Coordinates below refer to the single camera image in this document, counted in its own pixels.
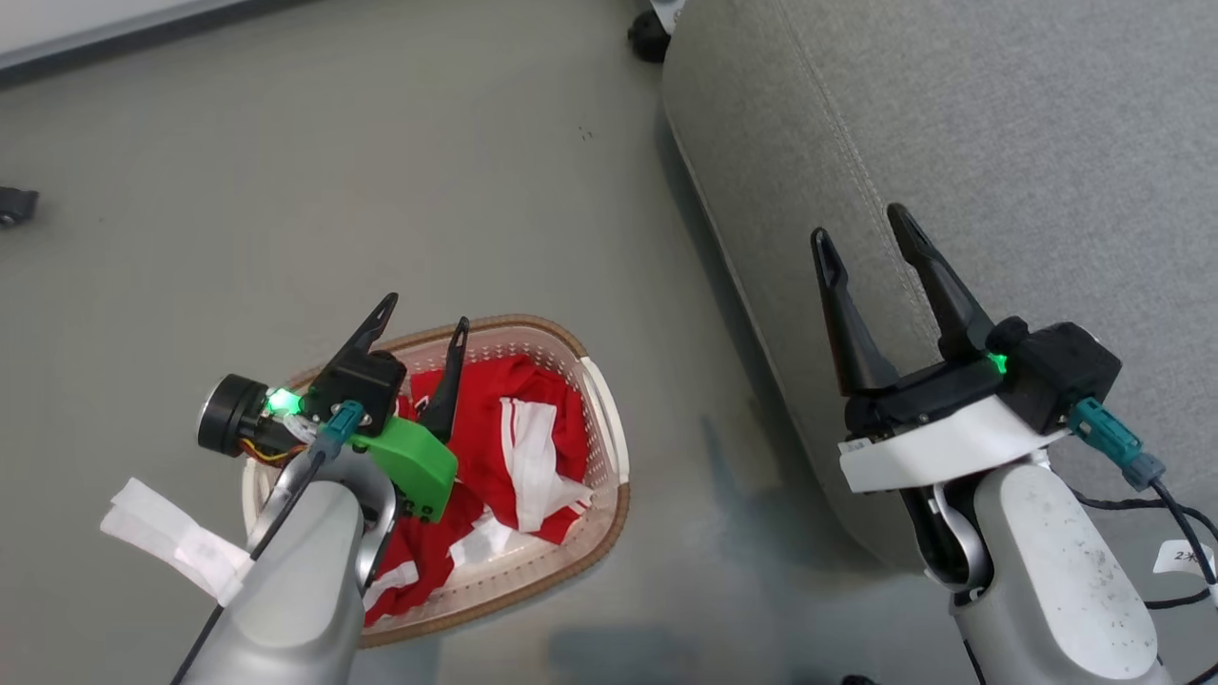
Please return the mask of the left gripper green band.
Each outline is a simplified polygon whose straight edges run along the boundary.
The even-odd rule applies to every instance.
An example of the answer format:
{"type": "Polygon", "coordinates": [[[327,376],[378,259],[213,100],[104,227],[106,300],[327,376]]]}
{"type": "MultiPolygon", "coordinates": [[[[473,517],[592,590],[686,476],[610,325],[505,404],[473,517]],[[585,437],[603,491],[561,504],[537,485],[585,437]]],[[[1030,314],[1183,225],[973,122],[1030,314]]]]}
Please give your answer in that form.
{"type": "MultiPolygon", "coordinates": [[[[357,325],[319,373],[371,382],[400,382],[400,363],[374,352],[400,303],[389,293],[357,325]]],[[[357,433],[365,414],[361,403],[336,407],[330,421],[317,423],[300,414],[306,388],[273,388],[244,375],[229,374],[209,390],[197,421],[199,446],[228,457],[246,457],[258,470],[274,474],[273,491],[261,505],[278,513],[287,495],[308,481],[335,481],[354,494],[375,523],[400,517],[436,523],[445,512],[457,480],[457,457],[451,441],[460,399],[468,317],[458,321],[445,351],[438,388],[426,401],[417,401],[417,421],[390,418],[378,438],[357,433]]]]}

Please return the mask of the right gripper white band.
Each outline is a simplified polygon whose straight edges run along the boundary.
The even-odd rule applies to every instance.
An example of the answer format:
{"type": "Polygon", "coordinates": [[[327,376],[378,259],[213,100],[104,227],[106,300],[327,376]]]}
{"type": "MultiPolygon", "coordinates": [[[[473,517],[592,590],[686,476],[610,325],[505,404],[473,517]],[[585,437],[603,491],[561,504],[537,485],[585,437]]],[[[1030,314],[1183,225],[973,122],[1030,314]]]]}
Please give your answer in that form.
{"type": "MultiPolygon", "coordinates": [[[[988,355],[991,317],[903,204],[888,204],[896,247],[931,303],[944,361],[988,355]]],[[[984,357],[942,362],[900,379],[879,353],[849,291],[849,274],[825,228],[811,233],[836,382],[847,402],[839,467],[853,492],[896,491],[952,481],[1022,460],[1066,438],[1041,434],[998,395],[999,364],[984,357]]]]}

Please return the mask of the red and white garment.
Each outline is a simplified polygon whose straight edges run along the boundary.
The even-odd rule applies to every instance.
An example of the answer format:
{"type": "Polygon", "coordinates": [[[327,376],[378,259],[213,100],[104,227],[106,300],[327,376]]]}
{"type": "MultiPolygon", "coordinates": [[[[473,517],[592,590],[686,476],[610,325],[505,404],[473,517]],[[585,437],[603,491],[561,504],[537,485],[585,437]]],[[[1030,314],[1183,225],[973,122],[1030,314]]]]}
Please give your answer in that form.
{"type": "Polygon", "coordinates": [[[438,523],[400,520],[365,590],[365,625],[421,606],[514,535],[564,542],[590,508],[582,394],[525,355],[466,364],[448,445],[458,461],[448,506],[438,523]]]}

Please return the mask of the cream perforated laundry basket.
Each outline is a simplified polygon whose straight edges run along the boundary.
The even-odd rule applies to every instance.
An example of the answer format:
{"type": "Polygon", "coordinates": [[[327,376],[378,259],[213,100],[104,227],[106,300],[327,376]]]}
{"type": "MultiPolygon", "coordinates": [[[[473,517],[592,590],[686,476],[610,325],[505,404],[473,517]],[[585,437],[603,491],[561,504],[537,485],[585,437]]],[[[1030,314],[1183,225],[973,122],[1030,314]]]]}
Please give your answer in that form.
{"type": "Polygon", "coordinates": [[[514,535],[501,555],[456,568],[421,606],[365,625],[363,648],[443,633],[548,594],[596,566],[618,542],[628,512],[628,450],[603,374],[579,339],[544,318],[513,314],[471,323],[464,368],[516,355],[560,374],[582,394],[590,446],[583,485],[592,491],[590,508],[564,542],[514,535]]]}

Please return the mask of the grey fabric sofa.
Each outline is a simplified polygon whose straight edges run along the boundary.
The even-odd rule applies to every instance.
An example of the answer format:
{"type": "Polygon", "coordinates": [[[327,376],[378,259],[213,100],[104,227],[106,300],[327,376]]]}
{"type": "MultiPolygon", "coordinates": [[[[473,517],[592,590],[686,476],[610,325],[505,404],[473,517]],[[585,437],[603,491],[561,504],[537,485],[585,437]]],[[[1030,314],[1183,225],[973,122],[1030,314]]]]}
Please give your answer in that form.
{"type": "Polygon", "coordinates": [[[903,204],[994,321],[1084,325],[1110,410],[1218,520],[1218,0],[688,0],[663,73],[676,147],[853,579],[780,609],[804,676],[974,685],[896,495],[850,494],[818,308],[822,225],[903,373],[938,329],[903,204]]]}

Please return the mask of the white tape strip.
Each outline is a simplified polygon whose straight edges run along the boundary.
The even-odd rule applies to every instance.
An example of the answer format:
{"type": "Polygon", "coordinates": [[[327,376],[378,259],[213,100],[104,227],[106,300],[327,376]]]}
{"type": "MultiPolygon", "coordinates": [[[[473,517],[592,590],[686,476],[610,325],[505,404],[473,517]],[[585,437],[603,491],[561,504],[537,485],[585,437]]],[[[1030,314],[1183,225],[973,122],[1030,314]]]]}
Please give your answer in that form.
{"type": "Polygon", "coordinates": [[[100,530],[169,564],[220,607],[244,590],[255,564],[248,551],[200,525],[135,478],[110,499],[100,530]]]}

